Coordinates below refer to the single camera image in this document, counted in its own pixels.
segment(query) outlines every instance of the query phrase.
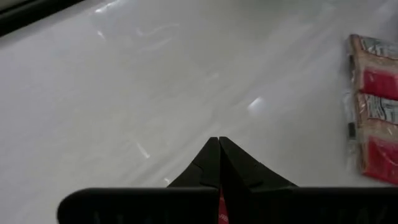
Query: white floor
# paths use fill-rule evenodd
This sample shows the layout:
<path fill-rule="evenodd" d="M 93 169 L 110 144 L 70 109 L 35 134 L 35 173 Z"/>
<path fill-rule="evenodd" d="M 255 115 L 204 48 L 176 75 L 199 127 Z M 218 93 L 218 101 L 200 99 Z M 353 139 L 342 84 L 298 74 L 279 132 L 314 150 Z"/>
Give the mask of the white floor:
<path fill-rule="evenodd" d="M 395 0 L 116 0 L 0 39 L 1 223 L 85 187 L 163 187 L 210 136 L 297 185 L 383 185 L 346 153 L 345 39 Z"/>

